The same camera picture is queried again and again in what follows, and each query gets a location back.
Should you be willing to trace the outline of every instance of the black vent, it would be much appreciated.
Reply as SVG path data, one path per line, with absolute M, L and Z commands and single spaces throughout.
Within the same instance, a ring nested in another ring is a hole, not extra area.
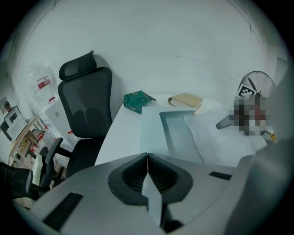
M 211 172 L 209 175 L 216 178 L 225 179 L 225 180 L 230 180 L 232 177 L 232 175 L 230 174 L 224 174 L 224 173 L 220 173 L 216 171 Z
M 122 177 L 126 185 L 137 192 L 142 192 L 143 182 L 147 175 L 147 158 L 135 162 L 123 171 Z
M 80 194 L 70 193 L 44 220 L 44 223 L 52 229 L 59 231 L 82 197 Z
M 178 174 L 154 158 L 148 158 L 148 169 L 153 183 L 161 194 L 177 182 Z

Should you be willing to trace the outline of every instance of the green plastic bag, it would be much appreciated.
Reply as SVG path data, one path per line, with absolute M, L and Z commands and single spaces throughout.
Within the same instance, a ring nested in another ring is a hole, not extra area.
M 146 106 L 149 101 L 155 101 L 156 99 L 147 95 L 143 91 L 137 91 L 124 95 L 124 107 L 142 114 L 142 107 Z

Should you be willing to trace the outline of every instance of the black office chair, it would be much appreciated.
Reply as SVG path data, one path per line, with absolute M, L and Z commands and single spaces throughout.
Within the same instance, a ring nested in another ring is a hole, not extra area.
M 97 68 L 93 52 L 63 64 L 59 70 L 62 82 L 58 93 L 74 135 L 82 138 L 69 152 L 60 147 L 62 138 L 50 148 L 46 163 L 55 153 L 69 157 L 66 178 L 94 166 L 104 138 L 112 124 L 110 93 L 112 72 Z
M 29 174 L 32 173 L 29 169 L 15 168 L 0 162 L 0 177 L 5 187 L 5 192 L 10 195 L 11 199 L 28 197 L 32 200 L 39 198 L 37 190 L 26 191 L 26 184 Z

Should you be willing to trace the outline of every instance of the white desk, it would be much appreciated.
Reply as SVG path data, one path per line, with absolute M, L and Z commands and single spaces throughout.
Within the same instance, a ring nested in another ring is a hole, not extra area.
M 168 98 L 172 95 L 150 95 L 160 106 L 171 106 Z M 196 114 L 209 109 L 220 108 L 222 105 L 211 99 L 204 99 Z M 122 157 L 140 153 L 141 114 L 121 106 L 116 115 L 103 145 L 99 151 L 95 165 L 110 162 Z

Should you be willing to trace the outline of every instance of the beige notebook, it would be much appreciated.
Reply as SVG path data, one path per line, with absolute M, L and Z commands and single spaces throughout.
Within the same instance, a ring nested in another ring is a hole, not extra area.
M 192 107 L 198 109 L 203 99 L 190 93 L 182 93 L 169 98 L 169 104 L 178 107 Z

